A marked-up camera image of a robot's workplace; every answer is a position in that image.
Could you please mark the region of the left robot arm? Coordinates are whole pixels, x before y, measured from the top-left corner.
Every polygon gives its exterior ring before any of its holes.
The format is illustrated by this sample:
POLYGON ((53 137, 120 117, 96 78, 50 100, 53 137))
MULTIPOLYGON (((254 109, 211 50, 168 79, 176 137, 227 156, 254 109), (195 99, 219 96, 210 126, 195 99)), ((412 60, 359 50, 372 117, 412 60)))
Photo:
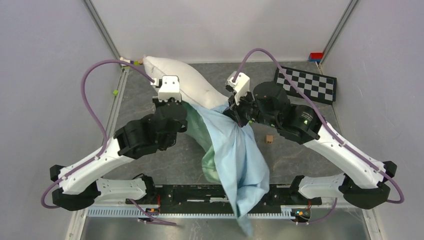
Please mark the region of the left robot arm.
POLYGON ((157 190, 152 177, 105 179, 104 175, 143 156, 165 151, 187 130, 187 111, 180 101, 153 100, 155 112, 129 121, 115 131, 105 147, 70 166, 54 165, 50 179, 58 185, 51 193, 54 206, 68 211, 104 201, 142 200, 153 203, 157 190))

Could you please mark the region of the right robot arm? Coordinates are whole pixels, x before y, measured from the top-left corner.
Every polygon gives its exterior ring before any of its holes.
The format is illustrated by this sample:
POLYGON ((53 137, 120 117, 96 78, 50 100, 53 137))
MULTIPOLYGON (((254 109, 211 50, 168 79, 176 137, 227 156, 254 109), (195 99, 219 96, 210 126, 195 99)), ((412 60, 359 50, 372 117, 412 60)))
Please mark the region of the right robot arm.
POLYGON ((326 121, 320 121, 308 105, 291 103, 285 90, 273 81, 258 84, 228 82, 231 93, 224 114, 243 127, 249 122, 274 128, 286 140, 309 148, 342 170, 341 174, 324 177, 298 175, 289 189, 289 199, 302 204, 307 199, 342 198, 351 205, 369 210, 388 202, 389 178, 397 165, 381 162, 351 146, 326 121))

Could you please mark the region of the light blue pillowcase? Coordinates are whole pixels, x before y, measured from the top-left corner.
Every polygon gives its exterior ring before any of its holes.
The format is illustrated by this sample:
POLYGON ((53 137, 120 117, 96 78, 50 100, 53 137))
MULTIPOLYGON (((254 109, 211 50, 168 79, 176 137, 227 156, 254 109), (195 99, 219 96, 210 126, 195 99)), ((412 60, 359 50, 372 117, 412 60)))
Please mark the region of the light blue pillowcase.
POLYGON ((240 127, 224 115, 228 104, 212 109, 186 102, 182 105, 187 111, 185 133, 205 151, 201 168, 206 180, 222 185, 239 226, 252 236, 248 212, 270 189, 270 170, 252 127, 240 127))

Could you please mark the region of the white pillow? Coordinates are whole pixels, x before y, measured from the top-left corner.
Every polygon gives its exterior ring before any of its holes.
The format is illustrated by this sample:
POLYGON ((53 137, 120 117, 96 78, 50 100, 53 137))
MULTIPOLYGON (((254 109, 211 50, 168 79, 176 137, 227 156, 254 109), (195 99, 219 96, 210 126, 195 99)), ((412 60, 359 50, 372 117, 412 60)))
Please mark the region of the white pillow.
POLYGON ((184 102, 207 109, 214 109, 228 102, 228 97, 217 91, 196 69, 182 61, 144 56, 142 63, 151 78, 177 76, 184 102))

